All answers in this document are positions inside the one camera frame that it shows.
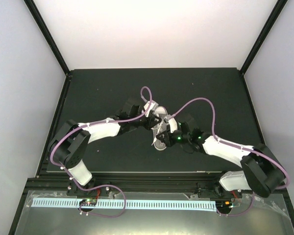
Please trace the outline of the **grey canvas sneaker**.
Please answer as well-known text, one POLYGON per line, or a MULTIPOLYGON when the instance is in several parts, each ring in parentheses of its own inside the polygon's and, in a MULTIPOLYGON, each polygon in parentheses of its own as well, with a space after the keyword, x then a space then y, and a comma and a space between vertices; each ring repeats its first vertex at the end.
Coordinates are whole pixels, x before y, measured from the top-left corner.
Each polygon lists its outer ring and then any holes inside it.
POLYGON ((154 115, 161 119, 161 122, 152 128, 153 131, 153 143, 152 145, 158 151, 163 151, 166 149, 166 145, 162 143, 160 140, 157 139, 157 135, 162 133, 167 129, 166 124, 164 123, 164 118, 168 115, 167 110, 162 107, 158 106, 154 111, 154 115))

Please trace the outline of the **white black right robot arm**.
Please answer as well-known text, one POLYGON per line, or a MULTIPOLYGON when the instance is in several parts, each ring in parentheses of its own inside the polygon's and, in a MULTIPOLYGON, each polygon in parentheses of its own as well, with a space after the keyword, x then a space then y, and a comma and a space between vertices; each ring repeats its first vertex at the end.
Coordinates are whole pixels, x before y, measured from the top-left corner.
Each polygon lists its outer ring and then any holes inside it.
POLYGON ((218 197, 225 197, 233 190, 251 190, 267 198, 286 179, 277 166, 277 159, 265 145, 254 147, 215 139, 209 132, 191 129, 185 122, 157 124, 153 138, 154 147, 159 151, 174 144, 185 144, 194 152, 219 157, 240 167, 239 171, 227 170, 213 184, 213 192, 218 197))

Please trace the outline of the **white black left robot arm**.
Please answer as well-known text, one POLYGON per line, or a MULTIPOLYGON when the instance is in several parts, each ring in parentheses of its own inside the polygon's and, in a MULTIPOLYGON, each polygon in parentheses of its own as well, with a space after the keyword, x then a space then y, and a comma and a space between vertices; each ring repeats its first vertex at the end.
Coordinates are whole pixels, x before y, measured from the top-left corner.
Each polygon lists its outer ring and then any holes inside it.
POLYGON ((92 174, 83 162, 88 145, 104 138, 120 136, 140 126, 147 130, 161 122, 155 115, 158 103, 148 101, 134 104, 128 100, 123 109, 106 119, 91 123, 67 121, 49 144, 50 162, 78 182, 84 195, 91 195, 96 188, 92 174))

